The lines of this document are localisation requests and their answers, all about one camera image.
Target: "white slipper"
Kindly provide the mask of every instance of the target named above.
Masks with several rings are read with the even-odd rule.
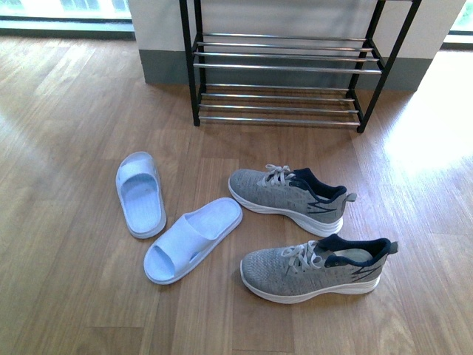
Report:
[[[126,225],[133,237],[150,238],[166,224],[160,177],[152,156],[129,155],[120,164],[115,180]]]
[[[174,283],[191,272],[242,221],[239,204],[222,197],[184,214],[149,248],[146,276],[160,285]]]

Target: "slipper strap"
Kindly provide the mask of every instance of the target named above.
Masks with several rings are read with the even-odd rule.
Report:
[[[152,159],[130,161],[129,163],[121,166],[118,170],[118,183],[120,184],[120,187],[127,180],[140,174],[151,175],[156,180],[156,169]]]
[[[192,257],[208,248],[213,240],[202,236],[192,227],[184,214],[156,242],[174,264],[174,275],[180,274],[191,264]]]

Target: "shoe rack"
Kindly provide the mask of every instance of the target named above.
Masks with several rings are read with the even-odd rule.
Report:
[[[207,33],[203,30],[201,0],[194,0],[197,34],[191,38],[187,0],[180,0],[194,125],[199,126],[201,121],[315,124],[355,127],[362,133],[421,4],[421,0],[373,1],[376,5],[364,38],[335,38],[227,33],[225,29]],[[373,37],[388,1],[407,1],[410,7],[384,60]],[[208,82],[211,70],[349,75],[350,83],[319,87]],[[365,110],[356,92],[361,75],[374,75],[378,80]]]

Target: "shoelace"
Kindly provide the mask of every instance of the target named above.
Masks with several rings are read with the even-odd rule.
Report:
[[[314,248],[317,242],[311,240],[305,244],[299,246],[290,246],[286,248],[281,255],[289,258],[287,262],[287,271],[291,268],[295,274],[302,271],[311,270],[315,268],[321,268],[324,264],[324,259],[314,253]]]
[[[286,180],[285,179],[291,179],[295,174],[290,172],[289,166],[284,165],[284,166],[275,166],[273,164],[268,164],[266,166],[266,169],[268,172],[265,174],[265,177],[261,181],[261,184],[263,186],[267,186],[268,182],[271,183],[272,186],[285,186],[286,185]]]

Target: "sneaker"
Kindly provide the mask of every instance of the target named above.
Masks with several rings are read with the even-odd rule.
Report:
[[[308,168],[292,172],[289,166],[268,164],[266,169],[234,172],[228,188],[235,200],[253,212],[283,214],[320,237],[340,231],[345,203],[356,200],[356,194],[321,183]]]
[[[243,283],[277,303],[298,303],[326,293],[365,294],[379,283],[398,243],[382,238],[351,242],[333,234],[319,242],[254,251],[240,263]]]

